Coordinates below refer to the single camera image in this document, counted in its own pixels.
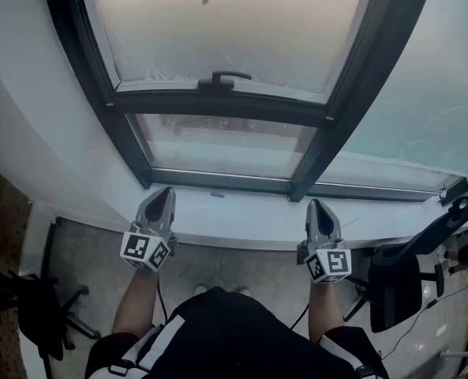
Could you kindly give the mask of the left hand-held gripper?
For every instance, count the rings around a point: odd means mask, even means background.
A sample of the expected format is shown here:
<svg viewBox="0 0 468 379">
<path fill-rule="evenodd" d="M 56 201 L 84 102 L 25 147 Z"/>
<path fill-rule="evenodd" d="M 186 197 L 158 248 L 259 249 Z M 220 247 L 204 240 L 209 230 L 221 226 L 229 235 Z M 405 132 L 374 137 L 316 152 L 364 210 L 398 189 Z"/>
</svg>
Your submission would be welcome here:
<svg viewBox="0 0 468 379">
<path fill-rule="evenodd" d="M 143 200 L 135 223 L 122 237 L 120 258 L 134 268 L 158 272 L 174 256 L 178 238 L 174 222 L 176 195 L 171 186 L 158 189 Z"/>
</svg>

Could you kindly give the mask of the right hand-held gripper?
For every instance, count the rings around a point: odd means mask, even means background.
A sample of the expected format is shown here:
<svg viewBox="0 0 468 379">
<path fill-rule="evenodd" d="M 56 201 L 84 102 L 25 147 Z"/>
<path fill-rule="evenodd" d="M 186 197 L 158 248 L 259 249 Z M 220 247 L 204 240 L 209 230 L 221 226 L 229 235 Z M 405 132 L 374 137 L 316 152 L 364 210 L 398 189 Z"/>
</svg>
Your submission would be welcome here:
<svg viewBox="0 0 468 379">
<path fill-rule="evenodd" d="M 323 202 L 312 199 L 307 206 L 308 238 L 297 246 L 297 265 L 304 265 L 312 283 L 338 282 L 352 273 L 351 251 L 342 239 L 337 215 Z M 322 243 L 323 236 L 330 242 Z"/>
</svg>

